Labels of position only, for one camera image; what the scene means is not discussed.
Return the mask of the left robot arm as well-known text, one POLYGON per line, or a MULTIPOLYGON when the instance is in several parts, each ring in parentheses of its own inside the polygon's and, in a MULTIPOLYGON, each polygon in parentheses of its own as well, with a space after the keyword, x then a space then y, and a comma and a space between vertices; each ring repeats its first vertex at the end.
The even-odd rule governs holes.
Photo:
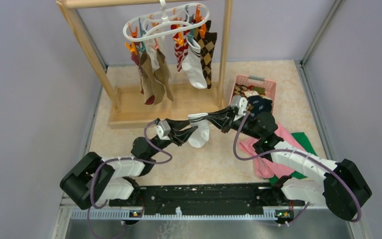
POLYGON ((129 156, 104 158, 96 152, 87 153, 61 180, 60 188, 82 210, 100 209, 110 200, 120 199, 133 206, 139 201, 139 192, 129 178, 147 174, 158 162, 158 153, 171 144, 182 146, 197 131, 188 120, 154 120, 144 128, 144 135, 133 142, 129 156))

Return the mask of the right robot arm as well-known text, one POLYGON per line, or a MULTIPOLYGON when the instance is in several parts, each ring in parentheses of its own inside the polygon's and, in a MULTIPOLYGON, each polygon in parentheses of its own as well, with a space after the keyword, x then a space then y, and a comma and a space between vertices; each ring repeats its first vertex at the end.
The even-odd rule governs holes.
POLYGON ((362 206, 372 196, 372 191, 357 165, 349 160, 334 161, 321 158, 292 146, 278 136, 275 118, 271 112, 262 112, 248 119, 249 112, 232 107, 204 116, 223 133, 236 130, 257 139, 253 145, 257 157, 266 156, 307 179, 285 179, 272 191, 272 200, 285 205, 290 200, 301 200, 326 206, 334 215, 349 222, 358 222, 362 206))

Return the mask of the brown argyle sock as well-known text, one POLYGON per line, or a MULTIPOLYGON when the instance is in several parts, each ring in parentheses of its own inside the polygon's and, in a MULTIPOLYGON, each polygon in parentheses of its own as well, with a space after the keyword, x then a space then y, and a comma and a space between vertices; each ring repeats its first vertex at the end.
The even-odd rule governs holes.
POLYGON ((201 47, 200 62, 202 72, 207 83, 207 88, 212 87, 212 59, 214 55, 215 45, 217 42, 217 32, 210 32, 211 20, 208 20, 202 27, 205 26, 205 31, 199 28, 194 34, 194 39, 201 47))

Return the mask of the white sock black stripes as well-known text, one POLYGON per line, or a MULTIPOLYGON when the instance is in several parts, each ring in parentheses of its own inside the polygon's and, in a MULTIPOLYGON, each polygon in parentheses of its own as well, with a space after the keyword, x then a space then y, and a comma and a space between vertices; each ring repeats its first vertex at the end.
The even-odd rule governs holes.
POLYGON ((182 70, 186 73, 189 83, 197 89, 206 89, 207 83, 200 62, 200 45, 192 38, 187 38, 188 54, 182 62, 182 70))

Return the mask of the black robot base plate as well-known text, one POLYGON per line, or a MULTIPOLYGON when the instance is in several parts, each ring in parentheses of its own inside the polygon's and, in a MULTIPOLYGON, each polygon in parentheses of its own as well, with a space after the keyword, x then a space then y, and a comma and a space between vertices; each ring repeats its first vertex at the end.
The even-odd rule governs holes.
POLYGON ((261 215, 269 206, 304 206, 288 200, 269 183, 140 186, 126 200, 112 199, 111 207, 140 207, 145 215, 173 215, 180 208, 190 216, 261 215))

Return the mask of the red white striped sock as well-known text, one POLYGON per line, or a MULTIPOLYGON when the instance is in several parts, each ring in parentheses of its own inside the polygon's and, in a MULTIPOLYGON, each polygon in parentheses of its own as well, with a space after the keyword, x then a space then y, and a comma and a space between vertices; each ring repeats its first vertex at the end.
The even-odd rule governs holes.
POLYGON ((175 41, 175 57, 177 59, 177 71, 179 72, 182 69, 182 62, 188 54, 188 43, 187 35, 189 30, 185 32, 178 32, 174 35, 173 39, 175 41))

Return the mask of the white round clip hanger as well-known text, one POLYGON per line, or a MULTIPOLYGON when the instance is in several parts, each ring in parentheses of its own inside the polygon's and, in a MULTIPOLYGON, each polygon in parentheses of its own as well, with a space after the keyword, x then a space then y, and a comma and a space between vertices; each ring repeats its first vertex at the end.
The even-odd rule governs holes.
POLYGON ((125 46, 130 53, 138 55, 139 52, 145 52, 145 41, 166 35, 178 34, 175 42, 181 45, 184 43, 185 31, 192 33, 210 17, 209 7, 199 2, 166 8, 166 1, 162 0, 160 5, 160 11, 137 16, 124 25, 122 32, 127 39, 125 46))

